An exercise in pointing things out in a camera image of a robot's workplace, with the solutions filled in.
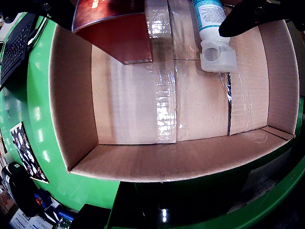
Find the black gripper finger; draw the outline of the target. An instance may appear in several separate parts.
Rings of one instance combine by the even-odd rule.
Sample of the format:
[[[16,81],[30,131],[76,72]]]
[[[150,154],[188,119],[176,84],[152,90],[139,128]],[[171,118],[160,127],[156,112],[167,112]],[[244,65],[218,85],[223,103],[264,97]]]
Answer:
[[[238,36],[256,26],[290,20],[299,31],[305,30],[305,2],[303,0],[242,0],[233,8],[219,27],[222,37]]]
[[[71,31],[75,6],[69,0],[2,0],[0,15],[12,23],[22,12],[46,17]]]

